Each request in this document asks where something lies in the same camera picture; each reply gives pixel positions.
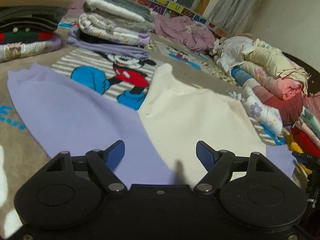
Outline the pink floral duvet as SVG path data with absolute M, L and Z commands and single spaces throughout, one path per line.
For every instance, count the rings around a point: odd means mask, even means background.
M 150 33 L 175 41 L 197 53 L 214 48 L 214 34 L 202 23 L 187 16 L 168 18 L 156 13 L 155 27 Z

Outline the grey sheer curtain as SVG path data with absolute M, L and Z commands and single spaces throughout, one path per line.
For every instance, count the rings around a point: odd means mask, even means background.
M 218 0 L 209 19 L 228 36 L 233 35 L 258 1 Z

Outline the white purple flower blanket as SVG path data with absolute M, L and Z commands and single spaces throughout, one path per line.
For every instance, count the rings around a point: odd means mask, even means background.
M 279 110 L 261 102 L 250 87 L 245 87 L 242 93 L 228 92 L 230 97 L 241 102 L 249 117 L 257 120 L 275 137 L 283 129 L 283 122 Z

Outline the colourful alphabet wall strip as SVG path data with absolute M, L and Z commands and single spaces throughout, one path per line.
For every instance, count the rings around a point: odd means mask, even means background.
M 151 8 L 159 15 L 167 16 L 169 18 L 178 16 L 188 16 L 193 21 L 200 22 L 208 27 L 218 37 L 227 37 L 228 34 L 222 28 L 219 28 L 214 22 L 206 19 L 202 15 L 192 11 L 188 7 L 185 7 L 172 0 L 132 0 Z

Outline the white and lilac sweatshirt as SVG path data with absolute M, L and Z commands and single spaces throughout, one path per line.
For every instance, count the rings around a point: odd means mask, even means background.
M 195 186 L 206 174 L 196 156 L 198 141 L 237 156 L 260 152 L 288 177 L 295 168 L 287 146 L 261 141 L 239 101 L 178 81 L 169 64 L 155 71 L 139 110 L 38 64 L 8 72 L 7 86 L 23 123 L 50 157 L 61 151 L 79 156 L 122 140 L 125 155 L 115 173 L 126 186 Z

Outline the middle folded clothes stack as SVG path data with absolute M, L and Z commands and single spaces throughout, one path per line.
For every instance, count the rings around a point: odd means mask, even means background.
M 148 59 L 156 13 L 132 0 L 85 0 L 67 43 L 96 53 Z

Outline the Mickey Mouse bed blanket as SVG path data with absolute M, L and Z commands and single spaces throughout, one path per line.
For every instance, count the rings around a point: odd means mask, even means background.
M 53 68 L 1 72 L 8 239 L 305 239 L 306 197 L 240 102 L 168 63 L 136 111 Z

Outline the left folded clothes stack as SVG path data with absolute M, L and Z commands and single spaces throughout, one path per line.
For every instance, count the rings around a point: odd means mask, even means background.
M 74 0 L 1 0 L 1 62 L 56 51 L 56 30 Z

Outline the folded clothes stack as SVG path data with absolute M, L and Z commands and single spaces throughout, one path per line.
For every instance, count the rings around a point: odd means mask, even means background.
M 67 43 L 96 53 L 148 59 L 156 13 L 132 0 L 85 0 Z
M 1 62 L 56 51 L 56 30 L 74 0 L 1 0 Z

